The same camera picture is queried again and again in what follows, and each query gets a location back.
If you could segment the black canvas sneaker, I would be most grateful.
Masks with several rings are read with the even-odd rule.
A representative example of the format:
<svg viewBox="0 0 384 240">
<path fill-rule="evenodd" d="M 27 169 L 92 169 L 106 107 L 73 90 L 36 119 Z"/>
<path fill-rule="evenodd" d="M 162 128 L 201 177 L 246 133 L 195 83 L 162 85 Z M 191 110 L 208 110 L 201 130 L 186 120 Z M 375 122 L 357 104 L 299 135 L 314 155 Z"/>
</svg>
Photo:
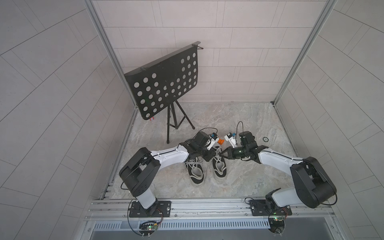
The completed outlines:
<svg viewBox="0 0 384 240">
<path fill-rule="evenodd" d="M 218 181 L 223 181 L 227 177 L 227 164 L 225 159 L 220 156 L 222 149 L 220 146 L 214 146 L 215 156 L 212 158 L 212 168 L 214 177 Z"/>
<path fill-rule="evenodd" d="M 185 162 L 189 178 L 192 185 L 201 187 L 205 183 L 205 173 L 202 166 L 202 161 L 199 158 L 188 160 Z"/>
</svg>

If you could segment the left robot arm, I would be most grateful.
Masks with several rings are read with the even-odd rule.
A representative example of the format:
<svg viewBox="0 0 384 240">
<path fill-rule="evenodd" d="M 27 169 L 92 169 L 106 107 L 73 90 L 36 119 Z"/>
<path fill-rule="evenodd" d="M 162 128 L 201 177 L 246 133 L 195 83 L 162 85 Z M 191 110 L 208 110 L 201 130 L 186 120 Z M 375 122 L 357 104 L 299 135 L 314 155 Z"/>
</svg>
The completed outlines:
<svg viewBox="0 0 384 240">
<path fill-rule="evenodd" d="M 218 141 L 219 137 L 216 133 L 207 135 L 204 132 L 198 132 L 192 139 L 171 149 L 149 151 L 146 147 L 140 148 L 119 172 L 123 185 L 126 186 L 124 190 L 130 191 L 144 210 L 155 211 L 158 199 L 150 190 L 150 185 L 158 171 L 183 163 L 193 184 L 199 186 L 205 180 L 199 158 L 208 162 L 215 157 L 214 146 Z"/>
</svg>

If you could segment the left green circuit board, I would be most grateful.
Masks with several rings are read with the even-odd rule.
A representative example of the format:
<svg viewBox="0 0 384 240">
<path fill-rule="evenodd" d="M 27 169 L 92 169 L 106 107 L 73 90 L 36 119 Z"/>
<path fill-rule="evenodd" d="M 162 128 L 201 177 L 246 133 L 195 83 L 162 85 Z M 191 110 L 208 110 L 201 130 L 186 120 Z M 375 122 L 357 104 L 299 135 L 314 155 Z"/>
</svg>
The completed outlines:
<svg viewBox="0 0 384 240">
<path fill-rule="evenodd" d="M 156 221 L 147 221 L 143 222 L 139 225 L 139 231 L 156 231 L 161 222 L 156 222 Z"/>
</svg>

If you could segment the black perforated music stand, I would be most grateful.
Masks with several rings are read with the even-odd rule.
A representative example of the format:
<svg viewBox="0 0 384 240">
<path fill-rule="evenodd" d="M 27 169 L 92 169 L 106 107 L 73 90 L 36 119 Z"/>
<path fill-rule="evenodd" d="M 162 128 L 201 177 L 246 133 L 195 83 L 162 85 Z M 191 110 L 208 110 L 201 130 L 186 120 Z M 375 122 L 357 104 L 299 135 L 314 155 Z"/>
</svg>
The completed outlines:
<svg viewBox="0 0 384 240">
<path fill-rule="evenodd" d="M 177 130 L 184 120 L 195 129 L 178 99 L 197 86 L 198 50 L 203 49 L 200 43 L 192 43 L 124 74 L 144 120 L 167 110 L 167 143 L 170 128 Z"/>
</svg>

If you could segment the green circuit board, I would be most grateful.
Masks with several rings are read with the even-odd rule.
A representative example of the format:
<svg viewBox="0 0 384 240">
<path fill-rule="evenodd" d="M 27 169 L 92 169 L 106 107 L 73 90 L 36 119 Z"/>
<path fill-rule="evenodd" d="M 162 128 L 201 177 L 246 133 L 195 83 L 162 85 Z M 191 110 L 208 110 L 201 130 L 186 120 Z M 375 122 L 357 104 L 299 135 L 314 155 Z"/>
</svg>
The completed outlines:
<svg viewBox="0 0 384 240">
<path fill-rule="evenodd" d="M 282 235 L 285 230 L 285 220 L 278 217 L 269 218 L 269 231 L 273 234 Z"/>
<path fill-rule="evenodd" d="M 156 231 L 161 222 L 156 222 L 156 221 L 147 221 L 143 222 L 139 225 L 139 231 Z"/>
</svg>

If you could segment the aluminium rail frame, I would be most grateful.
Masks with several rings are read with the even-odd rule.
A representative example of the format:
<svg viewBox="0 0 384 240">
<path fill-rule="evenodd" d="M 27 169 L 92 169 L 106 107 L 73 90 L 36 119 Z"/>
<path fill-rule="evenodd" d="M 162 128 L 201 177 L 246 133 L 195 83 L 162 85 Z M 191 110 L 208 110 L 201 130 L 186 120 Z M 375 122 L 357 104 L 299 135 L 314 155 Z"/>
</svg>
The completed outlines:
<svg viewBox="0 0 384 240">
<path fill-rule="evenodd" d="M 315 209 L 303 204 L 267 210 L 261 198 L 162 199 L 153 214 L 146 214 L 136 200 L 93 201 L 86 221 L 202 220 L 202 219 L 268 219 L 333 217 L 330 206 Z"/>
</svg>

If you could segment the right green circuit board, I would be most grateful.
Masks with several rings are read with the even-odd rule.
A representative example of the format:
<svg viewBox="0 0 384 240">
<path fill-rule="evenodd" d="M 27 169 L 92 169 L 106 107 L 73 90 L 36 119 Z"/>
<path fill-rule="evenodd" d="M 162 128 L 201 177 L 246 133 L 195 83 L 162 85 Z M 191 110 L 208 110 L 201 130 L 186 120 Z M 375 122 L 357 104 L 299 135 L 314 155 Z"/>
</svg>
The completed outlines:
<svg viewBox="0 0 384 240">
<path fill-rule="evenodd" d="M 273 234 L 282 235 L 285 230 L 285 220 L 278 217 L 269 218 L 269 231 Z"/>
</svg>

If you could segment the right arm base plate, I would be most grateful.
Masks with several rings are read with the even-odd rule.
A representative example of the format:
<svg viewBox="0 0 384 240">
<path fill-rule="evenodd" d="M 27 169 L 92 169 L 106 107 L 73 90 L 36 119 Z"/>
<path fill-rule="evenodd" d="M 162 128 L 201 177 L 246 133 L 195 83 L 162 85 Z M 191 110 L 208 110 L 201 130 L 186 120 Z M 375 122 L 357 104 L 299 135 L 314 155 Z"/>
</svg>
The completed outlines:
<svg viewBox="0 0 384 240">
<path fill-rule="evenodd" d="M 278 207 L 267 200 L 246 200 L 246 204 L 250 206 L 252 215 L 259 216 L 291 216 L 292 210 L 290 206 Z"/>
</svg>

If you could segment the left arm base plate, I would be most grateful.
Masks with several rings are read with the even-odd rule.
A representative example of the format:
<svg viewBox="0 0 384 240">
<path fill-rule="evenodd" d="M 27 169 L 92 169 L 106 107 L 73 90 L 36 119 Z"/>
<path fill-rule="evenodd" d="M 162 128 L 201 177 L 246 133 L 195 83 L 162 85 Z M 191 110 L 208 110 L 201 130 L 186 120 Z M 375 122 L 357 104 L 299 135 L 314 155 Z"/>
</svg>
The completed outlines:
<svg viewBox="0 0 384 240">
<path fill-rule="evenodd" d="M 148 209 L 145 209 L 138 201 L 132 202 L 129 207 L 130 218 L 159 218 L 169 217 L 172 207 L 171 201 L 155 201 Z"/>
</svg>

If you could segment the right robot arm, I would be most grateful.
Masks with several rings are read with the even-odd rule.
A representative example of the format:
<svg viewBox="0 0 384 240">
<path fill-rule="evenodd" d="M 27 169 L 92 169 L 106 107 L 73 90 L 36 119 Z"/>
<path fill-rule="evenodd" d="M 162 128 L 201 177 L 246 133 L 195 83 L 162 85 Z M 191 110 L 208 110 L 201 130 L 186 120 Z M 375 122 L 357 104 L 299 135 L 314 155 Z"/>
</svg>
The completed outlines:
<svg viewBox="0 0 384 240">
<path fill-rule="evenodd" d="M 236 134 L 228 133 L 225 140 L 231 144 L 221 156 L 228 160 L 254 161 L 271 166 L 292 177 L 294 186 L 277 189 L 266 195 L 266 206 L 272 212 L 286 206 L 304 204 L 309 208 L 325 205 L 331 197 L 337 196 L 337 189 L 319 161 L 313 157 L 294 158 L 263 145 L 258 145 L 251 132 L 240 133 L 240 145 Z"/>
</svg>

